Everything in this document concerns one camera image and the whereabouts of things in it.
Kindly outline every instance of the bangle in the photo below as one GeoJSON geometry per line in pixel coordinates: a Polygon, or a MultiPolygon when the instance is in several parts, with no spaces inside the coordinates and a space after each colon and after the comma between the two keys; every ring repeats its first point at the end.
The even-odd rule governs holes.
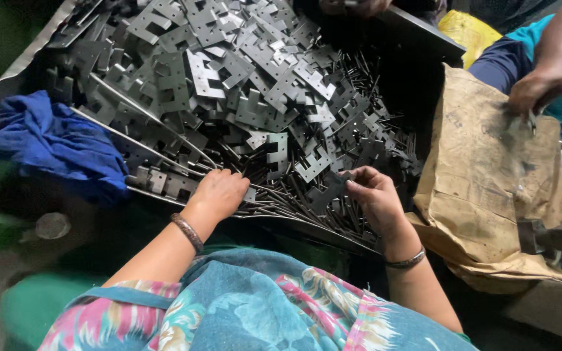
{"type": "Polygon", "coordinates": [[[197,252],[197,254],[200,254],[201,251],[203,251],[203,242],[201,241],[197,232],[195,232],[194,229],[190,226],[190,224],[188,224],[188,222],[186,222],[185,219],[181,217],[181,214],[178,213],[173,213],[170,216],[170,220],[172,220],[172,222],[181,229],[183,234],[188,238],[188,240],[190,240],[190,243],[194,247],[194,250],[197,252]]]}
{"type": "Polygon", "coordinates": [[[426,257],[426,249],[424,248],[424,245],[422,245],[420,252],[416,256],[413,256],[412,259],[406,261],[399,261],[399,262],[385,261],[385,265],[386,267],[395,268],[395,269],[408,269],[420,263],[420,261],[424,257],[426,257]]]}

